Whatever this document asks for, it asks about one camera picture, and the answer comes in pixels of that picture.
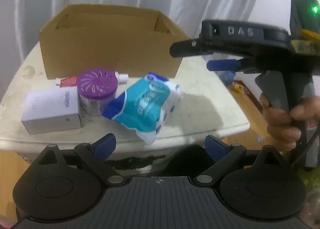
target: cable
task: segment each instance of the cable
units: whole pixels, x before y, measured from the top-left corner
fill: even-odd
[[[293,161],[291,163],[291,167],[294,168],[298,162],[300,161],[300,159],[308,152],[308,150],[311,148],[311,146],[313,145],[313,143],[315,142],[317,136],[319,135],[320,132],[320,124],[318,125],[317,129],[315,130],[315,132],[313,133],[312,137],[310,138],[310,140],[308,141],[307,146],[305,147],[305,149],[303,150],[303,152],[296,158],[295,161]]]

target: hand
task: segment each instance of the hand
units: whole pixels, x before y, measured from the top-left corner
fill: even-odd
[[[291,126],[292,120],[320,120],[320,97],[306,98],[290,112],[270,107],[267,98],[262,94],[260,102],[262,115],[268,123],[268,133],[277,140],[274,145],[279,151],[290,151],[296,147],[296,141],[301,136],[297,127]]]

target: brown open box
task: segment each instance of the brown open box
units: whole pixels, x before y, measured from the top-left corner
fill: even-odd
[[[69,5],[39,32],[48,79],[101,67],[129,76],[174,77],[181,59],[169,48],[187,35],[160,11],[113,5]]]

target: small white carton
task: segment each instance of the small white carton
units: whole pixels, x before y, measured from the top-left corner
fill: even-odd
[[[80,128],[77,87],[30,92],[21,121],[30,134]]]

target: purple lid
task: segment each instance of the purple lid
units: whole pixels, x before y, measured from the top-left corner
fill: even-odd
[[[103,68],[93,68],[77,78],[78,93],[88,99],[105,99],[112,96],[118,87],[114,72]]]

